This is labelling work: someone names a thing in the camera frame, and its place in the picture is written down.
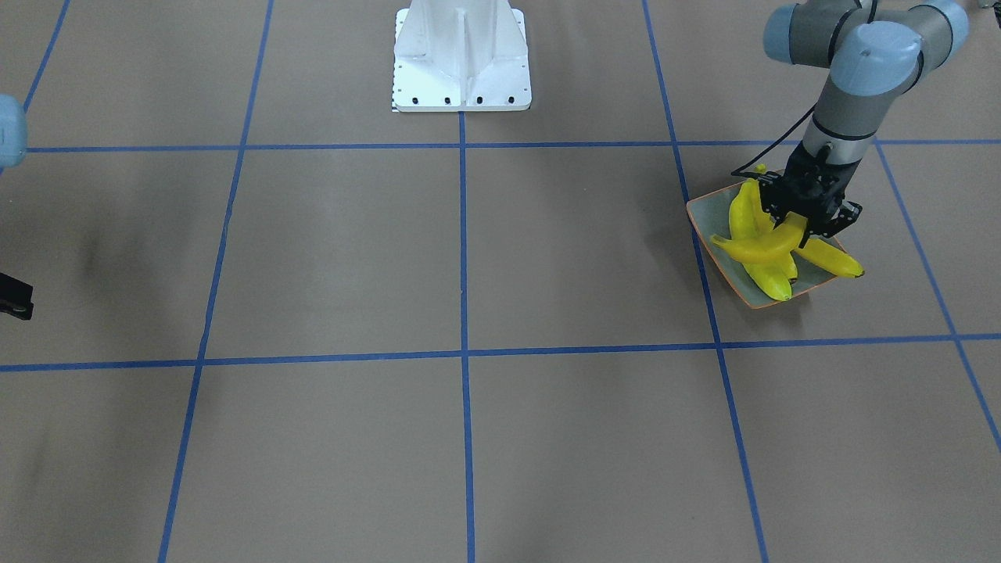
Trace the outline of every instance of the grid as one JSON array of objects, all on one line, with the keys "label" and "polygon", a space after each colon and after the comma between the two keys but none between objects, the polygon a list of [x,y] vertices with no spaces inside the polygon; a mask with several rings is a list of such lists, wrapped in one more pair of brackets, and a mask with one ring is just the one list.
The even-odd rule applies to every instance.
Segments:
[{"label": "grid", "polygon": [[[726,351],[740,349],[770,349],[770,348],[803,348],[803,347],[837,347],[837,346],[866,346],[866,345],[898,345],[913,343],[952,343],[954,344],[963,367],[969,379],[970,387],[976,395],[977,401],[982,409],[985,422],[995,445],[1001,451],[1001,434],[998,426],[987,404],[976,373],[967,358],[965,343],[978,341],[1001,341],[1001,333],[978,333],[963,334],[957,331],[950,315],[946,300],[942,295],[935,273],[925,253],[924,246],[918,236],[918,232],[911,220],[910,213],[897,186],[894,171],[888,161],[883,147],[887,145],[997,145],[1001,144],[1001,138],[992,139],[879,139],[874,142],[879,159],[886,173],[887,179],[893,189],[900,212],[907,225],[910,237],[920,256],[921,263],[927,275],[927,282],[931,286],[937,301],[938,308],[948,327],[947,334],[923,335],[923,336],[899,336],[899,337],[875,337],[875,338],[844,338],[844,339],[810,339],[810,340],[772,340],[772,341],[725,341],[721,338],[720,329],[717,322],[716,312],[713,304],[713,296],[710,291],[710,284],[707,277],[706,262],[699,240],[692,230],[692,244],[695,251],[700,278],[705,299],[706,315],[712,330],[713,341],[703,343],[687,344],[662,344],[662,345],[635,345],[635,346],[591,346],[591,347],[553,347],[553,348],[505,348],[505,349],[475,349],[469,346],[468,336],[468,252],[467,252],[467,215],[466,215],[466,156],[469,150],[487,150],[494,148],[576,148],[576,147],[642,147],[659,146],[670,147],[673,152],[677,167],[679,180],[684,201],[690,199],[688,183],[685,175],[684,162],[681,147],[684,146],[759,146],[767,145],[770,140],[680,140],[675,130],[675,121],[672,115],[672,106],[668,96],[666,78],[661,63],[657,38],[651,18],[651,11],[648,0],[641,0],[646,18],[646,27],[649,34],[652,62],[656,69],[656,74],[660,86],[661,99],[664,106],[664,117],[670,140],[667,141],[580,141],[580,142],[467,142],[465,116],[462,113],[457,115],[458,142],[455,143],[342,143],[342,144],[252,144],[248,143],[250,125],[253,118],[254,102],[257,93],[258,81],[261,68],[265,60],[268,32],[270,28],[271,15],[274,8],[274,0],[268,0],[267,10],[264,17],[260,41],[257,51],[256,66],[254,68],[253,80],[248,94],[245,117],[240,141],[237,144],[222,145],[160,145],[160,146],[56,146],[56,147],[30,147],[31,153],[97,153],[97,152],[168,152],[168,151],[235,151],[236,162],[232,174],[232,181],[229,188],[229,195],[226,204],[225,216],[222,223],[217,256],[212,274],[211,289],[208,303],[205,307],[204,331],[200,340],[198,354],[193,359],[161,360],[161,361],[133,361],[133,362],[86,362],[86,363],[54,363],[54,364],[19,364],[2,365],[0,373],[25,373],[25,372],[52,372],[52,371],[86,371],[86,370],[114,370],[114,369],[136,369],[136,368],[191,368],[193,376],[191,380],[190,395],[187,403],[187,410],[184,417],[184,427],[181,436],[180,447],[177,454],[177,463],[174,472],[172,487],[170,490],[169,504],[165,517],[162,541],[159,552],[159,561],[164,563],[167,560],[168,548],[170,544],[171,528],[177,505],[177,498],[182,486],[182,477],[185,465],[188,439],[190,437],[191,426],[195,414],[198,399],[198,389],[203,368],[207,366],[241,366],[260,364],[305,364],[305,363],[337,363],[337,362],[382,362],[397,360],[422,360],[451,358],[461,361],[461,385],[463,404],[463,429],[464,429],[464,452],[465,452],[465,495],[466,495],[466,549],[467,560],[472,563],[475,560],[475,523],[474,523],[474,480],[472,473],[472,421],[470,413],[469,395],[469,359],[503,357],[503,356],[546,356],[546,355],[588,355],[588,354],[617,354],[630,352],[679,352],[679,351],[715,351],[719,365],[719,372],[726,392],[728,408],[733,427],[734,440],[739,453],[741,470],[744,477],[748,503],[751,510],[752,519],[755,526],[755,533],[760,550],[760,557],[763,562],[769,560],[767,542],[762,528],[761,519],[758,514],[757,501],[755,497],[754,482],[752,479],[752,468],[749,466],[747,454],[744,448],[741,422],[738,408],[731,388],[730,376],[727,366]],[[58,39],[66,14],[71,7],[71,0],[64,0],[58,20],[52,31],[51,39],[46,47],[41,64],[31,84],[30,90],[24,101],[24,110],[29,111],[32,100],[35,96],[39,84],[41,83],[49,58],[58,46]],[[794,145],[796,141],[785,141],[783,144]],[[233,204],[237,197],[240,175],[244,156],[248,151],[263,150],[343,150],[343,149],[363,149],[363,150],[384,150],[384,149],[438,149],[455,151],[458,156],[459,166],[459,224],[460,224],[460,348],[458,350],[437,350],[423,352],[399,352],[399,353],[375,353],[375,354],[331,354],[331,355],[309,355],[309,356],[278,356],[278,357],[243,357],[243,358],[208,358],[206,350],[210,339],[212,318],[215,310],[215,301],[219,287],[220,276],[224,266],[226,247],[228,243],[228,225],[232,216]]]}]

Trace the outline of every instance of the cable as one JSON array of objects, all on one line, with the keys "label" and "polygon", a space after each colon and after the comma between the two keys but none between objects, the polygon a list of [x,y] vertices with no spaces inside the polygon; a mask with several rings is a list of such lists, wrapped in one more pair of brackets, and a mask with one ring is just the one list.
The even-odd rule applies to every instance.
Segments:
[{"label": "cable", "polygon": [[770,144],[768,148],[761,151],[761,153],[758,154],[758,156],[752,158],[751,161],[748,162],[747,164],[744,164],[740,168],[737,168],[733,172],[730,172],[730,175],[740,176],[742,178],[757,178],[758,176],[760,176],[761,174],[759,174],[758,172],[745,172],[744,170],[750,168],[752,164],[758,161],[758,159],[771,152],[773,148],[779,146],[779,144],[781,144],[782,141],[786,140],[786,138],[789,137],[789,135],[793,134],[793,131],[796,130],[796,127],[802,125],[803,122],[807,120],[807,117],[810,117],[810,114],[813,113],[814,109],[817,109],[817,104],[811,106],[810,109],[808,109],[807,112],[803,114],[803,117],[800,117],[800,119],[796,123],[794,123],[793,126],[790,127],[788,131],[783,133],[781,137],[779,137],[778,139],[776,139],[775,142]]}]

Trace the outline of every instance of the plastic banana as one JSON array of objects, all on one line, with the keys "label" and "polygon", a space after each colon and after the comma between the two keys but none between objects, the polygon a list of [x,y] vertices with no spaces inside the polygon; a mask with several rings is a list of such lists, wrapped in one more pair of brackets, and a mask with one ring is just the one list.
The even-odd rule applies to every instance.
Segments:
[{"label": "plastic banana", "polygon": [[746,263],[744,270],[754,279],[758,289],[777,302],[793,299],[793,287],[786,273],[774,263]]},{"label": "plastic banana", "polygon": [[[758,169],[761,170],[766,168],[764,166],[760,166]],[[749,179],[745,181],[741,184],[742,190],[745,185],[748,186],[747,189],[751,199],[751,213],[754,215],[754,222],[758,227],[758,233],[763,234],[772,230],[775,228],[775,224],[772,222],[772,215],[768,214],[761,208],[761,187],[758,185],[758,180]],[[800,272],[799,268],[796,267],[796,260],[793,259],[793,254],[784,254],[782,257],[777,259],[776,262],[778,266],[782,268],[782,271],[786,273],[786,277],[790,280],[795,283],[796,279],[799,278]]]},{"label": "plastic banana", "polygon": [[[758,182],[744,182],[740,192],[730,203],[730,235],[735,240],[753,239],[759,235],[754,214],[754,200],[756,199],[754,194],[756,193],[758,193]],[[792,254],[787,252],[786,255],[791,261]],[[782,302],[793,299],[790,278],[778,263],[745,263],[742,265],[755,285],[768,297]]]},{"label": "plastic banana", "polygon": [[820,238],[811,238],[804,247],[795,248],[794,251],[810,263],[835,275],[861,277],[866,272],[858,260]]},{"label": "plastic banana", "polygon": [[786,220],[774,229],[745,240],[731,240],[714,234],[710,240],[723,248],[730,257],[741,263],[767,263],[775,261],[799,246],[806,232],[807,218],[799,213],[789,213]]}]

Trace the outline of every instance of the floor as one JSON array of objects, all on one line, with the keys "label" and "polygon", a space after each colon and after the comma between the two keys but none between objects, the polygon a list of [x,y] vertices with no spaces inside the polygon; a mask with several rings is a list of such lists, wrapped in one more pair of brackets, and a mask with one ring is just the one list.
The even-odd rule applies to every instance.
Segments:
[{"label": "floor", "polygon": [[751,311],[684,204],[820,91],[784,1],[516,1],[534,105],[463,116],[389,110],[405,0],[4,0],[0,560],[1001,560],[1001,31],[868,273]]}]

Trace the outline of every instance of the robotic arm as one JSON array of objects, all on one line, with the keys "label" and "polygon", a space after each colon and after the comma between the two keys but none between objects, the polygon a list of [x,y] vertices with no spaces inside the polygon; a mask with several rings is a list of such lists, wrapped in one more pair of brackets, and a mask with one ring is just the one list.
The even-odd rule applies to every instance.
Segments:
[{"label": "robotic arm", "polygon": [[[28,152],[28,123],[21,104],[12,96],[0,94],[0,168],[16,166]],[[31,319],[32,287],[0,273],[0,313],[23,321]]]},{"label": "robotic arm", "polygon": [[811,234],[833,236],[862,206],[845,188],[897,96],[952,57],[969,34],[966,12],[952,0],[926,0],[907,11],[879,10],[874,0],[808,0],[772,14],[769,57],[829,68],[830,75],[783,173],[755,177],[762,207],[777,221],[807,218]]},{"label": "robotic arm", "polygon": [[980,0],[981,8],[994,8],[994,17],[998,20],[998,27],[1001,27],[1001,2],[994,0]]}]

